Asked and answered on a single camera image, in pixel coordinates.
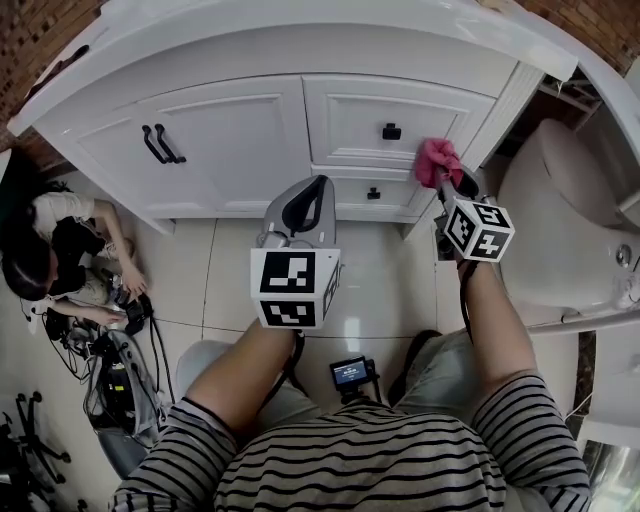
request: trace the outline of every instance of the camera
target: camera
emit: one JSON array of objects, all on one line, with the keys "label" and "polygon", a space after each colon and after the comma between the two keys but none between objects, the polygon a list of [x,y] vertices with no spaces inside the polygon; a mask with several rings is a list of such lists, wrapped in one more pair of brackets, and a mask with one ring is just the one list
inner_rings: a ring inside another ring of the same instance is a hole
[{"label": "camera", "polygon": [[341,402],[348,404],[356,398],[363,398],[365,395],[360,390],[360,386],[373,382],[376,398],[382,402],[376,365],[373,359],[366,359],[364,356],[338,361],[329,365],[331,377],[336,390],[342,395]]}]

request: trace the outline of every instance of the small screen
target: small screen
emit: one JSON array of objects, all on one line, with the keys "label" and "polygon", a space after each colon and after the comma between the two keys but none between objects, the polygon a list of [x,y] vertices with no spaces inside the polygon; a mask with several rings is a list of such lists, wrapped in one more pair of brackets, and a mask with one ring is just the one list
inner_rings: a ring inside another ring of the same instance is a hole
[{"label": "small screen", "polygon": [[364,366],[364,361],[356,361],[345,366],[340,366],[339,368],[334,368],[333,373],[338,386],[367,377],[367,369]]}]

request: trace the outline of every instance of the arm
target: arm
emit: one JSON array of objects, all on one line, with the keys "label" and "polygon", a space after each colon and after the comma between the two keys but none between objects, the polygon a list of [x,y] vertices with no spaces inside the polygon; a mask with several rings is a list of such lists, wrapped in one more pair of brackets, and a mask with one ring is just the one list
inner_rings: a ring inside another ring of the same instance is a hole
[{"label": "arm", "polygon": [[127,319],[123,313],[98,306],[79,306],[67,299],[56,300],[49,307],[62,315],[86,318],[99,325],[115,324]]},{"label": "arm", "polygon": [[96,199],[93,215],[94,217],[103,219],[107,225],[109,235],[111,235],[111,239],[116,246],[118,261],[120,261],[120,265],[122,266],[122,279],[125,289],[131,292],[134,297],[144,293],[147,289],[147,284],[131,259],[115,207],[108,201]]},{"label": "arm", "polygon": [[194,512],[209,503],[237,451],[231,432],[255,418],[293,340],[292,331],[256,320],[171,409],[162,438],[120,485],[110,510]]},{"label": "arm", "polygon": [[[460,268],[462,277],[466,264]],[[472,426],[527,510],[586,510],[589,478],[547,386],[537,374],[529,335],[491,265],[467,286],[474,352],[489,395]]]},{"label": "arm", "polygon": [[[459,269],[461,279],[467,265]],[[467,284],[467,309],[476,363],[487,392],[518,372],[537,368],[527,330],[488,263],[479,263]]]}]

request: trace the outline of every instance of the drawer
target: drawer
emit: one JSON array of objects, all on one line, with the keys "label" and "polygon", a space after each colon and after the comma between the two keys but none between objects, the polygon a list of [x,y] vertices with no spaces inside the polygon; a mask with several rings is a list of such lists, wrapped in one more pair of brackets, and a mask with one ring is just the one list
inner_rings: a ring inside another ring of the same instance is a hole
[{"label": "drawer", "polygon": [[351,172],[351,168],[312,166],[314,175],[331,178],[338,213],[419,217],[434,197],[434,191],[422,187],[408,171],[354,169],[358,172]]},{"label": "drawer", "polygon": [[312,160],[411,169],[425,138],[462,155],[495,100],[426,82],[355,75],[303,77]]}]

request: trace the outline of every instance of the cabinet panel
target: cabinet panel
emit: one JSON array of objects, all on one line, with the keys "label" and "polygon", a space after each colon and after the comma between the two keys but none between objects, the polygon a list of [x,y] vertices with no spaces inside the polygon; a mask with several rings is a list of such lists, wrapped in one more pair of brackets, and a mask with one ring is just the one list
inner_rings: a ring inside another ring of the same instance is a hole
[{"label": "cabinet panel", "polygon": [[409,171],[313,165],[312,173],[329,176],[333,181],[338,213],[419,217],[435,195]]},{"label": "cabinet panel", "polygon": [[436,84],[353,75],[304,76],[313,162],[410,169],[425,138],[462,154],[495,100]]},{"label": "cabinet panel", "polygon": [[166,158],[153,120],[141,117],[135,107],[77,126],[65,136],[73,139],[151,217],[210,216],[214,211],[213,191],[207,190],[189,162],[162,164],[144,142],[144,125],[151,130],[149,143],[161,158]]},{"label": "cabinet panel", "polygon": [[170,118],[217,192],[219,211],[261,211],[308,177],[309,142],[299,76],[206,84],[140,102]]}]

